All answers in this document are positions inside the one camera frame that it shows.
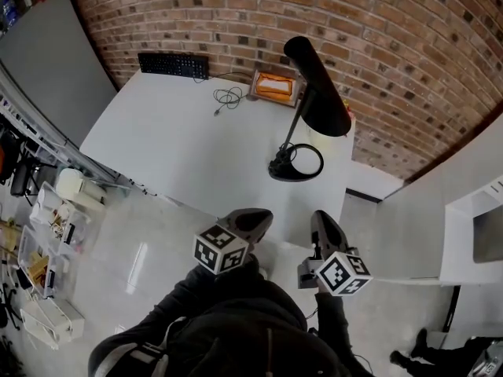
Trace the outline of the person's left forearm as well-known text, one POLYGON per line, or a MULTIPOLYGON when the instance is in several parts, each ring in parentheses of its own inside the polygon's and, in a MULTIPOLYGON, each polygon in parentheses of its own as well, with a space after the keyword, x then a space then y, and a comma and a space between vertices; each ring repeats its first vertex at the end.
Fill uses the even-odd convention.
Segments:
POLYGON ((161 328, 179 317, 193 317, 223 300, 236 282, 242 281, 244 267, 215 275, 202 265, 197 265, 179 281, 152 311, 141 321, 139 327, 161 328))

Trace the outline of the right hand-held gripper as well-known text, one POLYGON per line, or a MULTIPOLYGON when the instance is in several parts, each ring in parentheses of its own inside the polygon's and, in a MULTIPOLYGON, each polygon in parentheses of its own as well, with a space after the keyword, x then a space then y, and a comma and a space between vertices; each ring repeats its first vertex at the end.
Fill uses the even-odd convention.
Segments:
POLYGON ((298 288, 324 287, 333 296, 355 295, 372 276, 358 253, 349 245, 338 223, 323 210, 310 220, 313 254, 297 267, 298 288))

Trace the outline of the clear plastic bin with cups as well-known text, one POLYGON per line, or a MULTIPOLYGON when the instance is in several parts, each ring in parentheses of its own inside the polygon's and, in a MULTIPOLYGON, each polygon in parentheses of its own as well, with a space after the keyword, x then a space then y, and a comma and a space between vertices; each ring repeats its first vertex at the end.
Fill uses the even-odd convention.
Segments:
POLYGON ((30 214, 36 233, 56 254, 75 255, 83 251, 91 218, 74 204, 58 196, 46 181, 39 189, 30 214))

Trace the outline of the black desk lamp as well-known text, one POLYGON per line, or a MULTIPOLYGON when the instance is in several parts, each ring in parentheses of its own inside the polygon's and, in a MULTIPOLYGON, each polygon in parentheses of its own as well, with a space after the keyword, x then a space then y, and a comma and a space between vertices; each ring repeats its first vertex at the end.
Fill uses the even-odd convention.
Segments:
POLYGON ((320 175, 325 161, 314 146, 291 142, 298 122, 303 120, 312 130, 324 136, 342 137, 351 130, 351 117, 308 38, 296 36, 289 39, 284 45, 284 54, 291 59, 307 84, 285 141, 269 163, 268 173, 277 181, 309 181, 320 175), (305 174, 294 167, 293 161, 300 149, 309 150, 318 157, 319 168, 315 172, 305 174))

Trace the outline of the white cabinet with glass doors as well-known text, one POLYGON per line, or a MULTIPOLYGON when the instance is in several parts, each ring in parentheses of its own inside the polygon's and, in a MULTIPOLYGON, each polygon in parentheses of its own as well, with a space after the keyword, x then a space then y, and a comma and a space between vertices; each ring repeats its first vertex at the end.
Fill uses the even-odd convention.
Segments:
POLYGON ((451 285, 503 281, 503 175, 446 205, 439 280, 451 285))

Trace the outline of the person's black jacket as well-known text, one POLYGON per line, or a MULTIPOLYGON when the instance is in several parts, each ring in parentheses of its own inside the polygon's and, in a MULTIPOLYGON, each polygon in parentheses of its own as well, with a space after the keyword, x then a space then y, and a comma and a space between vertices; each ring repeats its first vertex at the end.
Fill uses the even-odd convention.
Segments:
POLYGON ((355 357, 348 370, 310 332, 303 312, 249 255, 221 301, 167 326, 138 326, 92 351, 89 377, 373 377, 355 357))

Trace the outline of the white perforated basket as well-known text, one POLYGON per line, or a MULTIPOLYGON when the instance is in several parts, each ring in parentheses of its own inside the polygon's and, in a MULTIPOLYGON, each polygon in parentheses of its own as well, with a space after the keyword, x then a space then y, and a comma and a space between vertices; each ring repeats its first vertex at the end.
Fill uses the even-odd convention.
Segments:
POLYGON ((85 319, 66 300, 29 301, 21 307, 20 315, 26 332, 52 350, 83 336, 85 319))

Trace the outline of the white trash bin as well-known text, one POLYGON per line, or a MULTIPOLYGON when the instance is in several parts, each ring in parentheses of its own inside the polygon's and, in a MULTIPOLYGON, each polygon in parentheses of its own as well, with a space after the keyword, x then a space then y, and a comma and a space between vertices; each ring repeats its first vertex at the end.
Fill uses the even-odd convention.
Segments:
POLYGON ((105 209, 107 192, 77 169, 63 169, 57 178, 55 189, 59 197, 81 207, 95 211, 105 209))

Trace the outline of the white low bench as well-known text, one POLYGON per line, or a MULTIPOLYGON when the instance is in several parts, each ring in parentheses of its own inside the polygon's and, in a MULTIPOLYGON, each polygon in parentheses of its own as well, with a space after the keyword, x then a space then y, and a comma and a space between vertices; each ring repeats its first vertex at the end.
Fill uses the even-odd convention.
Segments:
POLYGON ((402 179, 388 174, 376 167, 352 161, 346 187, 346 194, 380 203, 402 188, 402 179))

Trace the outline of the orange tissue box wooden frame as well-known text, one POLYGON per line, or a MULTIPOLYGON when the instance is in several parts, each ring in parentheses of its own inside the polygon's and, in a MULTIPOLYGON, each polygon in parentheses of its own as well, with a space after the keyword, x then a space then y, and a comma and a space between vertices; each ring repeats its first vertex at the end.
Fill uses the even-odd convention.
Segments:
POLYGON ((255 70, 248 94, 256 99, 294 108, 299 99, 301 86, 299 78, 255 70))

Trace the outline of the black keyboard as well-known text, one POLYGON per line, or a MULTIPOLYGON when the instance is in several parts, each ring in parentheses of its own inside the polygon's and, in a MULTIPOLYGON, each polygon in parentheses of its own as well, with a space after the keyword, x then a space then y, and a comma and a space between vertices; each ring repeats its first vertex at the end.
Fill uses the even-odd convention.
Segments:
POLYGON ((139 53, 143 73, 173 75, 192 79, 208 79, 208 58, 178 53, 139 53))

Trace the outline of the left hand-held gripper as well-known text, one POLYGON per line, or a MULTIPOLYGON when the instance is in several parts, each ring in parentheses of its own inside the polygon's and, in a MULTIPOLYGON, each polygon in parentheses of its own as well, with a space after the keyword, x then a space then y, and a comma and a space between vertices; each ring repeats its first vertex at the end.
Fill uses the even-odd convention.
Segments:
POLYGON ((234 210, 195 234, 193 257, 214 275, 240 267, 266 235, 273 219, 267 209, 234 210))

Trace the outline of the white metal shelving rack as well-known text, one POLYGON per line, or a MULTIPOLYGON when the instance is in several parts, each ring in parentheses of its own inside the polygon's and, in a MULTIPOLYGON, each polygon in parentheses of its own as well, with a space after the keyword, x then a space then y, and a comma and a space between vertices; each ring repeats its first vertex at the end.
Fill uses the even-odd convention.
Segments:
POLYGON ((80 152, 79 148, 61 133, 24 94, 0 61, 0 115, 20 134, 45 149, 61 164, 81 170, 86 176, 105 186, 129 185, 121 175, 80 152))

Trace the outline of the person's right forearm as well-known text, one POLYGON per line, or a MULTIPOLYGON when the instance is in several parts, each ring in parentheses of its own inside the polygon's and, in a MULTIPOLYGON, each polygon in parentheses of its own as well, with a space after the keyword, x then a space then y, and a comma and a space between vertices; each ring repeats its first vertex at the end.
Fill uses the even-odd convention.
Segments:
POLYGON ((335 352, 342 364, 351 370, 353 353, 343 299, 321 291, 315 298, 318 305, 318 336, 335 352))

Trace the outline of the black folding chair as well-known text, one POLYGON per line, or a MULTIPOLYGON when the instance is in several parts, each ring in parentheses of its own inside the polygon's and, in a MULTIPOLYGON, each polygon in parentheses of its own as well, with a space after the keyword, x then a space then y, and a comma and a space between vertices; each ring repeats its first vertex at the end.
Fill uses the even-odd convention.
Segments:
POLYGON ((28 198, 38 194, 39 187, 34 176, 37 166, 34 158, 23 159, 17 164, 10 185, 11 196, 28 198))

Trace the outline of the grey refrigerator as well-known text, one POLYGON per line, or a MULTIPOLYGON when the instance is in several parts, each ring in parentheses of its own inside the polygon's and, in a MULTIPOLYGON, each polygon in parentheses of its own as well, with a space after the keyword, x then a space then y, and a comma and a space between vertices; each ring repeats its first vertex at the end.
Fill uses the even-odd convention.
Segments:
POLYGON ((0 62, 41 115, 76 147, 117 94, 72 0, 44 0, 0 38, 0 62))

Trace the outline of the white desk with drawers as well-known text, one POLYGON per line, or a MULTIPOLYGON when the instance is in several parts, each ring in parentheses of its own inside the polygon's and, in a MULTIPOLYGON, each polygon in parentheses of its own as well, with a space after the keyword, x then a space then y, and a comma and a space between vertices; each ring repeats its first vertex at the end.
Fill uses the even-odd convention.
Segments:
POLYGON ((136 73, 114 97, 81 152, 124 177, 196 210, 222 217, 266 208, 269 239, 310 243, 316 210, 339 219, 354 137, 316 133, 294 110, 214 99, 231 81, 136 73))

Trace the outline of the black office chair base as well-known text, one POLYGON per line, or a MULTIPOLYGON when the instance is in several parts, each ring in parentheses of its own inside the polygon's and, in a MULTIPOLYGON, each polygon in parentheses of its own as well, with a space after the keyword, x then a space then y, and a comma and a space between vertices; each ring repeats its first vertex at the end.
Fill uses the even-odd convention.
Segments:
POLYGON ((19 331, 20 325, 17 320, 23 323, 22 317, 13 307, 13 298, 17 294, 16 289, 9 289, 7 283, 0 284, 0 329, 5 328, 9 322, 19 331))

